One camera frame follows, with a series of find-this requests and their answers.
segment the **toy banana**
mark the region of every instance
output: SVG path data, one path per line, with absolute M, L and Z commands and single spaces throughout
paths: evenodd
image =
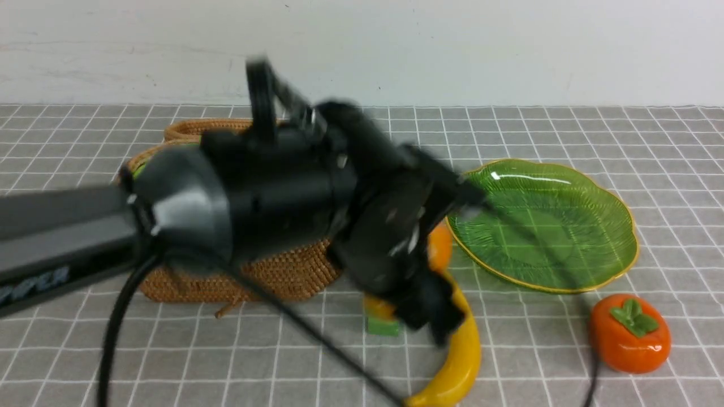
M 465 312 L 466 318 L 450 336 L 445 364 L 421 392 L 406 400 L 408 407 L 453 407 L 468 394 L 480 370 L 482 352 L 473 312 L 453 277 L 447 272 L 441 274 L 452 283 L 452 300 Z M 366 296 L 364 305 L 367 312 L 377 318 L 394 319 L 394 309 L 384 301 Z

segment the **wicker basket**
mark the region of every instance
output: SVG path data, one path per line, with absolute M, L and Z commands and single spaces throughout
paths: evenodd
M 128 162 L 135 171 L 157 151 L 168 145 L 194 143 L 191 140 L 171 140 L 153 147 Z M 339 277 L 340 273 L 325 256 L 328 242 L 321 241 L 309 246 L 278 254 L 253 264 L 243 266 L 241 272 L 251 276 L 277 297 L 286 301 L 301 301 L 322 291 Z M 141 292 L 153 301 L 167 303 L 205 302 L 227 303 L 216 312 L 220 318 L 243 301 L 256 301 L 246 289 L 223 274 L 201 278 L 183 272 L 171 272 L 167 267 L 152 271 L 140 286 Z
M 204 130 L 231 129 L 246 130 L 251 126 L 250 119 L 192 119 L 176 122 L 164 131 L 164 141 L 193 140 L 198 141 Z

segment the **toy persimmon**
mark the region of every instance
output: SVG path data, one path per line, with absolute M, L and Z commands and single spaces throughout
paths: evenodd
M 671 352 L 666 321 L 651 304 L 631 294 L 610 295 L 596 304 L 590 335 L 601 360 L 620 372 L 653 372 Z

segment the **green plate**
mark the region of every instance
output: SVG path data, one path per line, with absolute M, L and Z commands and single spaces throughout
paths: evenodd
M 449 216 L 458 245 L 506 280 L 549 293 L 582 293 L 625 274 L 639 256 L 626 205 L 574 169 L 504 159 L 466 177 L 550 248 L 542 250 L 489 214 L 467 220 Z

